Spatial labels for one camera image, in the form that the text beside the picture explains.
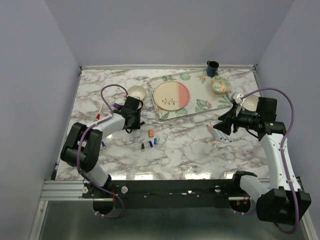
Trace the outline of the blue acrylic marker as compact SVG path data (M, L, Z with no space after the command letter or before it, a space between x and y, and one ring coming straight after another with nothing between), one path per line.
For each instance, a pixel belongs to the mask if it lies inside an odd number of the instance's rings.
M220 138L221 140L226 141L226 140L223 139L223 137L222 137L222 135L221 135L222 132L220 132L219 130L217 130L217 129L215 129L215 128L214 128L213 130L217 133L217 135L219 136L219 138Z

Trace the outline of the small blue whiteboard marker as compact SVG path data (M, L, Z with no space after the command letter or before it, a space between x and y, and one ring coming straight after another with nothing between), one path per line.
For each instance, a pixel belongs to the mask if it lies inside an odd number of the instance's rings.
M221 133L221 136L225 141L232 142L232 140L227 135L225 135L224 133Z

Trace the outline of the purple highlighter black cap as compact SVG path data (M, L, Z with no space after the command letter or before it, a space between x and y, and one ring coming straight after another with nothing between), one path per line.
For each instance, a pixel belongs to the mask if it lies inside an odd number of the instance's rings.
M113 107L117 110L120 110L122 108L122 105L118 104L118 103L114 103Z

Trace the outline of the orange highlighter pen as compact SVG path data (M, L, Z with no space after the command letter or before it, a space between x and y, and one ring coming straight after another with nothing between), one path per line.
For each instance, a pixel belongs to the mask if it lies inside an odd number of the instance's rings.
M207 130L209 131L209 133L216 139L216 140L220 140L221 137L217 134L217 132L215 131L215 129L210 126L210 125L207 125Z

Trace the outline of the orange highlighter cap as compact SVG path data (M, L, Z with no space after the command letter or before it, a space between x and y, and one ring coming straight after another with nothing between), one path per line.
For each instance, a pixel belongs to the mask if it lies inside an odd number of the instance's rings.
M151 138L154 137L154 130L153 129L148 130L148 136Z

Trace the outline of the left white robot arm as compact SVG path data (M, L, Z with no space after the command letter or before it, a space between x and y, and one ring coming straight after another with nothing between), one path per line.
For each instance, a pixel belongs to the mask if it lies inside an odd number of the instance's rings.
M142 100L128 96L124 105L114 104L111 116L90 124L76 122L72 125L60 153L60 159L78 172L94 187L101 198L112 188L112 177L98 163L102 141L115 132L125 130L130 134L141 128Z

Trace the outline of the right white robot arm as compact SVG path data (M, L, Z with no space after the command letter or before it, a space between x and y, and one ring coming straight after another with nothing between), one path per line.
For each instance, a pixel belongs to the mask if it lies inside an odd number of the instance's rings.
M257 133L269 170L269 187L265 187L251 172L237 171L230 191L241 196L247 193L256 205L259 220L274 224L295 225L311 205L311 196L303 192L296 180L288 153L285 124L277 121L277 100L258 97L255 114L245 112L242 94L232 97L232 108L218 118L213 127L226 135L239 128Z

